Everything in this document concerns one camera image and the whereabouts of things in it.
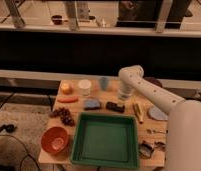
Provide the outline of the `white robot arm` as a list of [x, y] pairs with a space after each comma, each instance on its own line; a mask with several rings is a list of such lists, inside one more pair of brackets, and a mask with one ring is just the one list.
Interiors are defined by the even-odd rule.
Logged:
[[201, 102], [186, 100], [146, 81], [140, 65], [119, 70], [119, 98], [132, 90], [150, 100], [168, 115], [164, 171], [201, 171]]

